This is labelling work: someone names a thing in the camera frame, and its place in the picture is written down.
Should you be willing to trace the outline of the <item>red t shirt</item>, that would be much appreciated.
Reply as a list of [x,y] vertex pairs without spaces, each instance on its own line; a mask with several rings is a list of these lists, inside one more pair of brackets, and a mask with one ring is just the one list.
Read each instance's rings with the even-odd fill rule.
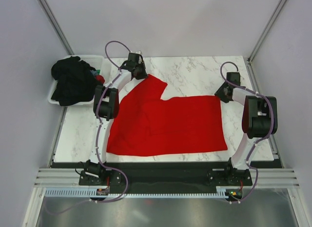
[[216,96],[162,100],[167,83],[149,75],[121,101],[107,144],[119,156],[207,153],[228,149]]

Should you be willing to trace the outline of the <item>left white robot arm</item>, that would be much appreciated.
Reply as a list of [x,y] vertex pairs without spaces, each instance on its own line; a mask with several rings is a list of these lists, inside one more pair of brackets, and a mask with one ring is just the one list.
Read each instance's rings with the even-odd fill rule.
[[94,148],[89,160],[95,164],[106,162],[106,148],[114,119],[117,118],[120,104],[119,93],[132,80],[148,78],[145,63],[140,51],[130,52],[127,60],[118,67],[118,72],[111,81],[95,89],[93,111],[97,120]]

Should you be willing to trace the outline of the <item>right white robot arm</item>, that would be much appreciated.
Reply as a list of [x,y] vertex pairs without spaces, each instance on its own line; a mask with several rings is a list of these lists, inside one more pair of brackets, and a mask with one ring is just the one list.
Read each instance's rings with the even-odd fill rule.
[[233,101],[244,107],[243,137],[237,151],[230,158],[233,168],[223,172],[223,179],[229,185],[234,185],[241,179],[239,170],[250,168],[256,145],[275,134],[278,129],[276,97],[259,96],[240,84],[240,74],[228,72],[225,82],[214,94],[224,103]]

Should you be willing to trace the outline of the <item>red cloth in basket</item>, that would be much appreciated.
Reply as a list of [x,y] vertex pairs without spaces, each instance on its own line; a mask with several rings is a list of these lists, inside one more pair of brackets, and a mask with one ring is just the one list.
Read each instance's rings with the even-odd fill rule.
[[101,83],[101,84],[104,84],[105,83],[105,79],[103,76],[101,75],[96,75],[96,80]]

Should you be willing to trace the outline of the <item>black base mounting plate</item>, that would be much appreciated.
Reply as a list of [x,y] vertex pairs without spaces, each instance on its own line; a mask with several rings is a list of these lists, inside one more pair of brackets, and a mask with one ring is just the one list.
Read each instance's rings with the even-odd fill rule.
[[114,191],[214,191],[218,186],[252,186],[250,171],[229,162],[105,163],[85,162],[79,185]]

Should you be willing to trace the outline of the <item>left aluminium frame post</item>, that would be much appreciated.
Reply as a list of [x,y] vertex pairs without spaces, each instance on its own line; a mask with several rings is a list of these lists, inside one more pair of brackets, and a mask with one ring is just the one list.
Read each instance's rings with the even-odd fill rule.
[[52,25],[56,35],[58,36],[60,42],[62,43],[63,47],[65,48],[68,55],[73,55],[74,51],[70,46],[61,26],[59,25],[49,3],[47,0],[38,0],[41,8],[43,9],[46,17],[48,18],[50,24]]

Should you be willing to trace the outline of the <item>aluminium frame post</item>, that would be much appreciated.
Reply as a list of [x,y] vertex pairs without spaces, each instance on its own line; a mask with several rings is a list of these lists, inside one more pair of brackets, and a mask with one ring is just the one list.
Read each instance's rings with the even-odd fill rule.
[[246,61],[248,65],[251,65],[254,59],[256,58],[257,54],[260,51],[264,41],[266,40],[267,36],[269,35],[270,31],[272,30],[274,24],[278,20],[280,14],[282,13],[285,5],[287,4],[288,0],[279,0],[274,11],[272,12],[268,22],[266,23],[263,31],[260,34],[255,46],[253,47],[251,54],[247,57]]
[[49,3],[47,0],[38,0],[41,8],[43,9],[46,17],[48,18],[50,24],[52,25],[56,35],[58,36],[60,42],[62,43],[63,47],[65,48],[68,55],[73,55],[74,51],[70,46],[61,26],[59,25]]

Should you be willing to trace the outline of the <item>right aluminium frame post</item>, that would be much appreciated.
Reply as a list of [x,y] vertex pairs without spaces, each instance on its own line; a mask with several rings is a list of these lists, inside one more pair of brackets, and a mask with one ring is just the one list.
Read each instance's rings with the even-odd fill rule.
[[260,51],[264,41],[266,40],[267,36],[269,35],[270,31],[272,30],[274,24],[278,20],[280,14],[282,13],[285,5],[287,4],[288,0],[279,0],[274,11],[272,12],[268,22],[266,23],[263,31],[260,34],[255,46],[253,47],[251,54],[247,57],[246,61],[248,65],[251,65],[254,59],[256,58],[257,54]]

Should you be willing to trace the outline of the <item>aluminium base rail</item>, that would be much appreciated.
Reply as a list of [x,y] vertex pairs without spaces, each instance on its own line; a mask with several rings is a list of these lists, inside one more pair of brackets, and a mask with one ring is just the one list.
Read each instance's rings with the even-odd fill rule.
[[[77,187],[79,175],[70,168],[41,168],[35,185],[38,187]],[[259,168],[257,188],[298,188],[299,182],[291,168]]]

